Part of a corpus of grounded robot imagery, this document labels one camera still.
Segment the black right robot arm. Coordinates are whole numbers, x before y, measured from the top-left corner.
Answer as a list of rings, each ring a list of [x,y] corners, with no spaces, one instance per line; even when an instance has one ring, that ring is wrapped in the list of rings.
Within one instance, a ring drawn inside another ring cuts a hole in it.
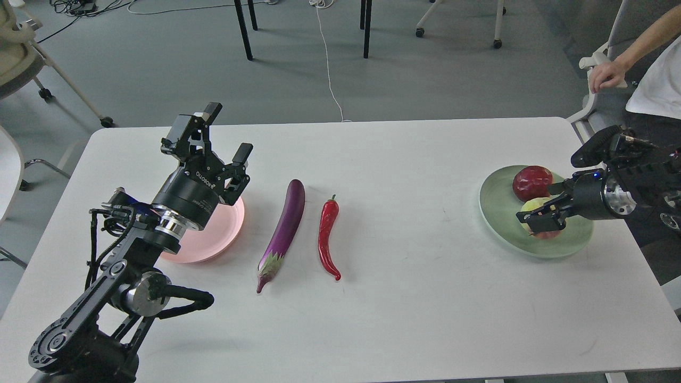
[[[622,126],[596,132],[571,156],[571,178],[549,186],[553,197],[523,208],[517,219],[532,233],[563,230],[567,219],[657,217],[679,232],[679,148],[658,146]]]

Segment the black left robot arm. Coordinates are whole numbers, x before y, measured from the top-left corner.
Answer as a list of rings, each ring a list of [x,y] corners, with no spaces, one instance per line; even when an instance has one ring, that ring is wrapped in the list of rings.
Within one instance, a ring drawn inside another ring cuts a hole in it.
[[[85,288],[32,345],[31,382],[134,382],[138,351],[155,320],[206,310],[212,294],[173,285],[155,264],[177,254],[187,230],[204,230],[219,204],[234,205],[249,176],[253,145],[242,143],[230,163],[212,150],[209,128],[222,106],[181,114],[161,140],[178,161],[151,203],[117,189],[90,210],[92,253]]]

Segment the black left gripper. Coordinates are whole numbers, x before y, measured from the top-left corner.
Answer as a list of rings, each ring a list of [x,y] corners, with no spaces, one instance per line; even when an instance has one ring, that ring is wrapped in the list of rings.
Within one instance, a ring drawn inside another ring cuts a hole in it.
[[[210,126],[222,108],[221,103],[211,102],[202,112],[177,116],[168,135],[161,139],[161,153],[180,163],[219,162],[212,151]],[[233,206],[245,191],[250,181],[246,168],[252,150],[252,144],[241,143],[231,163],[221,166],[224,171],[213,178],[204,170],[178,168],[166,179],[152,206],[158,211],[177,213],[194,230],[204,229],[219,204]]]

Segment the person's hand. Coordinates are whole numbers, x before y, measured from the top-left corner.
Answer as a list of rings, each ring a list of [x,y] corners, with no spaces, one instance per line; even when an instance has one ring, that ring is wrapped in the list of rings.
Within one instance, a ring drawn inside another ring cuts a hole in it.
[[[601,63],[592,68],[588,75],[588,89],[597,94],[603,89],[611,89],[625,82],[625,74],[632,66],[616,59],[613,62]]]

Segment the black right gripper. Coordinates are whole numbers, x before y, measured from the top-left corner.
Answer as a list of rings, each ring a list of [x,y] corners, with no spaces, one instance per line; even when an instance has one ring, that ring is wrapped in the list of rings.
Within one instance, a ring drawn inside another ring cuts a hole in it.
[[[564,230],[567,218],[581,216],[587,220],[611,220],[612,211],[605,202],[605,172],[579,171],[569,179],[548,185],[550,195],[564,199],[548,201],[532,211],[518,211],[516,218],[527,223],[533,232]]]

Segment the person's forearm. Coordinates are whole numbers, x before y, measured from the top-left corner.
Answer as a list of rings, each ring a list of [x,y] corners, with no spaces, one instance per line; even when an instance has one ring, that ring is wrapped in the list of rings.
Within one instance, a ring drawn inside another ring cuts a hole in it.
[[[676,5],[657,19],[616,59],[625,72],[647,54],[670,41],[680,32],[680,5]]]

